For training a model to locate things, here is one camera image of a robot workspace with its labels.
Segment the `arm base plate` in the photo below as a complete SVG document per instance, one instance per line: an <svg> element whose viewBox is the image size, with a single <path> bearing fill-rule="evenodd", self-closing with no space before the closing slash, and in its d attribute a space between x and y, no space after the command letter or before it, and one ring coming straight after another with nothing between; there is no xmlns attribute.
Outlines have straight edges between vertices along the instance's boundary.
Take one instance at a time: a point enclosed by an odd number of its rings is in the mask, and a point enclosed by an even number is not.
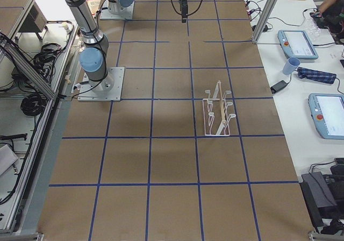
<svg viewBox="0 0 344 241"><path fill-rule="evenodd" d="M109 67L107 72L107 77L100 84L93 81L83 84L77 100L80 102L120 102L125 68Z"/></svg>
<svg viewBox="0 0 344 241"><path fill-rule="evenodd" d="M100 20L132 20L134 3L124 8L118 3L109 3L108 1L102 6Z"/></svg>

